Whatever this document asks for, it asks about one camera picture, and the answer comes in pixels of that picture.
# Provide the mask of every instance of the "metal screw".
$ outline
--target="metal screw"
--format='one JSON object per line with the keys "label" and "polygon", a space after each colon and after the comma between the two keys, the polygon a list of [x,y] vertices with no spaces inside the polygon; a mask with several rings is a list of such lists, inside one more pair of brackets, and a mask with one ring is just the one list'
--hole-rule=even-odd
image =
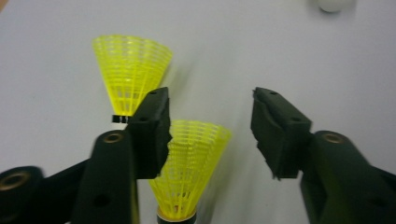
{"label": "metal screw", "polygon": [[116,143],[119,142],[123,138],[123,135],[120,133],[111,133],[105,137],[103,140],[106,143]]}
{"label": "metal screw", "polygon": [[341,144],[344,142],[344,139],[340,135],[335,133],[325,133],[322,135],[322,137],[324,138],[324,140],[335,144]]}
{"label": "metal screw", "polygon": [[15,189],[22,186],[30,178],[30,174],[25,171],[19,171],[8,175],[0,180],[0,191]]}

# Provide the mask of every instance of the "plastic shuttlecock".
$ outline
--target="plastic shuttlecock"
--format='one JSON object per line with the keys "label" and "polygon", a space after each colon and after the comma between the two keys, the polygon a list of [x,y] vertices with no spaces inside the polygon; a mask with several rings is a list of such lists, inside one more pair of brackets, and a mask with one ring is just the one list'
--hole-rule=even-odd
{"label": "plastic shuttlecock", "polygon": [[231,133],[212,123],[172,121],[169,155],[161,175],[149,180],[159,204],[158,217],[178,222],[194,216],[195,207]]}
{"label": "plastic shuttlecock", "polygon": [[129,35],[101,35],[92,43],[118,116],[132,116],[149,91],[157,89],[172,52],[155,41]]}

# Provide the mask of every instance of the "shuttlecock cork base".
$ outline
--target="shuttlecock cork base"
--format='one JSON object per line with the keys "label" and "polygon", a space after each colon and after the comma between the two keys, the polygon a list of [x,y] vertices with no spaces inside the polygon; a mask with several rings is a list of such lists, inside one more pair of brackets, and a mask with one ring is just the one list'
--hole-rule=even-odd
{"label": "shuttlecock cork base", "polygon": [[175,223],[177,223],[177,224],[194,224],[196,219],[197,219],[197,213],[196,213],[195,209],[193,210],[191,215],[186,216],[183,219],[169,219],[164,216],[160,207],[157,210],[157,224],[175,224]]}

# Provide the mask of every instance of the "white surface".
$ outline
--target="white surface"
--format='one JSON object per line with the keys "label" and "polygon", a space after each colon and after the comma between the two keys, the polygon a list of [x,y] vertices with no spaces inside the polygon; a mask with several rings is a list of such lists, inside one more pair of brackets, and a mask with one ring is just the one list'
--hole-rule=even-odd
{"label": "white surface", "polygon": [[[9,1],[0,14],[0,171],[55,174],[111,129],[94,59],[99,35],[139,35],[175,53],[164,86],[172,119],[228,127],[233,139],[198,223],[307,223],[298,180],[272,180],[249,130],[252,90],[283,94],[313,131],[347,135],[396,173],[396,2],[359,0],[328,14],[313,0]],[[140,185],[143,224],[156,202]]]}

